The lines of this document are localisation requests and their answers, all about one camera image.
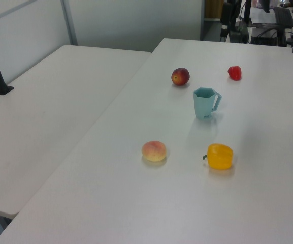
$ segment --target toy fruit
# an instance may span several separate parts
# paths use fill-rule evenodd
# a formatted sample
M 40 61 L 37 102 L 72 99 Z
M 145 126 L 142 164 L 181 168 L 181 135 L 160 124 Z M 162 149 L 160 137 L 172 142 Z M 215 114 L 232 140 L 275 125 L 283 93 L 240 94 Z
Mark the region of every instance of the toy fruit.
M 160 141 L 149 141 L 143 145 L 142 154 L 147 160 L 158 162 L 166 157 L 167 149 Z
M 184 85 L 190 78 L 189 72 L 185 68 L 175 69 L 171 75 L 171 80 L 175 85 Z
M 241 80 L 241 68 L 239 66 L 232 66 L 229 67 L 229 69 L 227 70 L 229 76 L 231 77 L 231 79 L 233 80 Z
M 229 169 L 232 166 L 233 151 L 223 144 L 211 144 L 208 147 L 207 155 L 203 159 L 208 158 L 208 165 L 213 169 Z

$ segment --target floor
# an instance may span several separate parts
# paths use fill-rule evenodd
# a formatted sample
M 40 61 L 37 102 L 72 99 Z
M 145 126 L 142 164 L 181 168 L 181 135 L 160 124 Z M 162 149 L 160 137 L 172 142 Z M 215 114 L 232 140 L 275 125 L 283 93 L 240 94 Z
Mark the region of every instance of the floor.
M 219 21 L 205 21 L 203 30 L 204 41 L 219 42 L 221 27 L 222 25 Z

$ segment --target white table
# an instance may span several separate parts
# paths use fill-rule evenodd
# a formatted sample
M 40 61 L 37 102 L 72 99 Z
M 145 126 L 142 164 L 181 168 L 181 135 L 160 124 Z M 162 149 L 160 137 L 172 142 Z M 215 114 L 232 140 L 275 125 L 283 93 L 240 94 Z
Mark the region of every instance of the white table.
M 288 63 L 290 48 L 164 39 L 0 244 L 293 243 Z M 190 72 L 185 87 L 172 85 L 178 67 Z M 199 87 L 222 95 L 210 121 L 194 115 Z M 143 160 L 150 140 L 166 144 L 164 164 Z M 233 169 L 202 160 L 214 142 L 234 150 Z
M 14 218 L 148 58 L 63 46 L 0 96 L 0 215 Z

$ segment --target mug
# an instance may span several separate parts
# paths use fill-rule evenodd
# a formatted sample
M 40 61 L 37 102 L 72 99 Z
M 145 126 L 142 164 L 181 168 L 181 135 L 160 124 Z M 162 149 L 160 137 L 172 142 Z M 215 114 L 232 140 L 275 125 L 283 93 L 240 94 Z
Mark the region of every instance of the mug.
M 217 110 L 222 96 L 211 88 L 199 88 L 193 92 L 193 102 L 195 106 L 195 115 L 199 119 L 212 117 L 212 112 Z

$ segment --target mug handle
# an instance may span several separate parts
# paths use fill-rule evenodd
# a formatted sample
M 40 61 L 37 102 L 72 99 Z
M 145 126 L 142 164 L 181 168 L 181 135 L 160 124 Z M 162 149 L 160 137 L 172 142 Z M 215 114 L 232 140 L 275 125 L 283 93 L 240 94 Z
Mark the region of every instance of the mug handle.
M 214 108 L 212 108 L 212 112 L 217 110 L 218 104 L 219 104 L 219 102 L 220 102 L 221 99 L 222 99 L 222 96 L 221 96 L 220 93 L 218 93 L 218 92 L 216 92 L 216 91 L 214 91 L 214 92 L 215 92 L 216 95 L 218 95 L 218 97 L 217 97 L 217 100 L 216 100 L 216 103 L 215 103 Z

